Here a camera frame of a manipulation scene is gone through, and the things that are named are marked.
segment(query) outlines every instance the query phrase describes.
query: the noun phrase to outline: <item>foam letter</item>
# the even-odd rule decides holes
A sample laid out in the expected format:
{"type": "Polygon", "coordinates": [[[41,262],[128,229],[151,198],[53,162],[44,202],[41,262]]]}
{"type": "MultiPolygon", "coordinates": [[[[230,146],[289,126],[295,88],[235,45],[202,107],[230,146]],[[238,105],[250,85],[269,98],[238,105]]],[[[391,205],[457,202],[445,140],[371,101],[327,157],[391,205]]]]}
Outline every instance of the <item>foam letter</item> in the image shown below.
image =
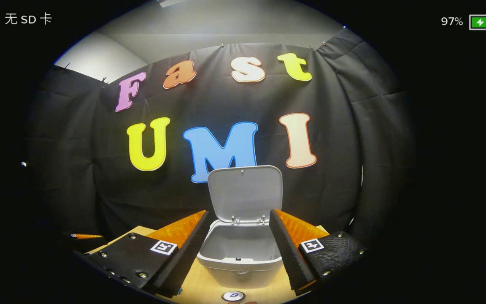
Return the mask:
{"type": "Polygon", "coordinates": [[[171,89],[180,83],[187,83],[194,79],[196,72],[193,70],[194,62],[191,60],[181,61],[180,63],[171,67],[168,72],[166,72],[166,79],[162,87],[165,89],[171,89]]]}
{"type": "Polygon", "coordinates": [[[254,133],[258,125],[253,122],[240,122],[232,126],[226,144],[219,142],[205,127],[188,129],[183,132],[183,138],[191,144],[194,161],[194,175],[191,181],[195,183],[208,182],[209,162],[213,169],[228,168],[235,158],[236,167],[256,166],[254,153],[254,133]]]}
{"type": "Polygon", "coordinates": [[[145,124],[138,123],[127,129],[129,135],[129,156],[131,163],[141,171],[157,170],[164,164],[166,159],[166,126],[170,123],[168,117],[161,117],[151,122],[150,127],[154,129],[155,153],[151,157],[143,156],[142,132],[145,124]]]}
{"type": "Polygon", "coordinates": [[[282,54],[277,59],[284,61],[286,71],[293,79],[301,81],[309,81],[312,79],[310,73],[305,73],[301,69],[301,64],[307,64],[305,59],[298,58],[294,53],[282,54]]]}
{"type": "Polygon", "coordinates": [[[305,113],[293,113],[282,116],[278,121],[286,127],[290,158],[286,161],[289,168],[303,168],[316,163],[316,156],[311,153],[311,144],[307,131],[307,122],[311,119],[305,113]]]}
{"type": "Polygon", "coordinates": [[[235,69],[232,77],[237,82],[262,81],[266,78],[266,72],[259,68],[259,65],[262,65],[262,62],[254,57],[238,57],[231,63],[232,69],[235,69]]]}
{"type": "Polygon", "coordinates": [[[119,83],[121,89],[119,90],[119,103],[116,106],[116,112],[127,110],[132,106],[131,95],[135,97],[139,87],[139,82],[135,81],[144,81],[145,76],[145,72],[142,72],[119,83]]]}

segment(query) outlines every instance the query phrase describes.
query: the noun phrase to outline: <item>black fabric backdrop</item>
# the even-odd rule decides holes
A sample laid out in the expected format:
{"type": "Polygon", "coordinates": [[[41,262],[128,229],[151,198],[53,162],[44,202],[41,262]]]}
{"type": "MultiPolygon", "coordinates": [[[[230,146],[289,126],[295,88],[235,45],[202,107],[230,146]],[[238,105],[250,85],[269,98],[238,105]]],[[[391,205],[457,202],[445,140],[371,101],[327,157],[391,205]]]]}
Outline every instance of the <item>black fabric backdrop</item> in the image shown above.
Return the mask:
{"type": "Polygon", "coordinates": [[[258,165],[283,175],[282,209],[328,231],[348,229],[372,245],[415,166],[407,94],[374,50],[343,29],[318,50],[273,44],[235,44],[160,60],[106,85],[54,67],[32,107],[27,129],[33,184],[58,229],[113,239],[137,225],[153,229],[202,209],[212,210],[207,183],[193,183],[191,147],[183,132],[207,127],[221,145],[232,125],[254,122],[258,165]],[[292,79],[278,55],[307,61],[310,81],[292,79]],[[231,60],[256,57],[264,81],[238,83],[231,60]],[[165,90],[166,71],[194,62],[195,79],[165,90]],[[115,112],[119,81],[147,73],[131,108],[115,112]],[[310,167],[286,166],[289,143],[278,119],[303,112],[310,167]],[[169,117],[167,156],[155,171],[130,162],[130,125],[144,123],[143,154],[154,153],[153,119],[169,117]],[[361,168],[363,166],[363,185],[361,168]]]}

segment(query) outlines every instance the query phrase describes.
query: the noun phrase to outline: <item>letter m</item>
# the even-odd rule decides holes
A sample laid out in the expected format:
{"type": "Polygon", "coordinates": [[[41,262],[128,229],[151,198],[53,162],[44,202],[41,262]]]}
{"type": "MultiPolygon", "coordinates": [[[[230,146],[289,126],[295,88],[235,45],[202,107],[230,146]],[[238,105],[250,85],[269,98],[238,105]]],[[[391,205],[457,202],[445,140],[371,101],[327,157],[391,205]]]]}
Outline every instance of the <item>letter m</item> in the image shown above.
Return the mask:
{"type": "Polygon", "coordinates": [[[213,169],[228,168],[235,162],[236,167],[256,166],[254,153],[254,133],[258,125],[253,122],[240,122],[232,126],[226,144],[219,142],[205,127],[188,129],[183,132],[183,138],[191,144],[194,161],[194,175],[191,181],[195,183],[208,182],[208,165],[213,169]]]}

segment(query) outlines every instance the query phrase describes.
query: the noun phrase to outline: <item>ceiling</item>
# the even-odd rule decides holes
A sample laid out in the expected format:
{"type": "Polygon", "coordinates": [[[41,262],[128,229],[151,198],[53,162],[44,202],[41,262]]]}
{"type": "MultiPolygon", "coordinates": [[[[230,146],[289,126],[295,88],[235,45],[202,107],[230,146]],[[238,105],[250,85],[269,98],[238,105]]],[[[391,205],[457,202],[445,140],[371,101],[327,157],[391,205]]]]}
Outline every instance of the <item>ceiling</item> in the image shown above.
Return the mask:
{"type": "Polygon", "coordinates": [[[295,0],[152,0],[77,43],[56,65],[73,63],[69,69],[113,81],[157,60],[220,44],[318,48],[342,27],[295,0]]]}

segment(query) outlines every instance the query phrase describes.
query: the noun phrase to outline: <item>wooden table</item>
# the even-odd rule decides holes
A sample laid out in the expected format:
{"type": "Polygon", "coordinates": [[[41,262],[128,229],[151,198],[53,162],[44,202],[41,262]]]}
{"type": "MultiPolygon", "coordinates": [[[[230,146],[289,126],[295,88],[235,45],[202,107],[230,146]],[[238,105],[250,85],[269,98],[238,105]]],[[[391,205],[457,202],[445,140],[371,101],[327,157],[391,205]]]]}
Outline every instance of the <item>wooden table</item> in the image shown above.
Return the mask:
{"type": "MultiPolygon", "coordinates": [[[[317,226],[317,228],[326,231],[321,225],[317,226]]],[[[128,233],[133,232],[146,236],[154,231],[154,229],[138,226],[128,233]]],[[[124,235],[108,244],[112,244],[124,235]]],[[[91,250],[89,253],[101,250],[106,246],[107,245],[104,245],[91,250]]],[[[290,289],[290,283],[284,265],[280,267],[272,283],[267,287],[253,289],[227,288],[218,285],[208,270],[198,262],[197,258],[195,258],[185,281],[183,281],[183,285],[181,285],[181,293],[179,295],[173,296],[172,298],[166,298],[160,295],[157,296],[180,304],[226,304],[227,302],[222,300],[220,296],[230,290],[244,292],[246,295],[245,300],[243,300],[244,304],[247,302],[256,302],[257,304],[281,304],[297,298],[295,292],[290,289]]]]}

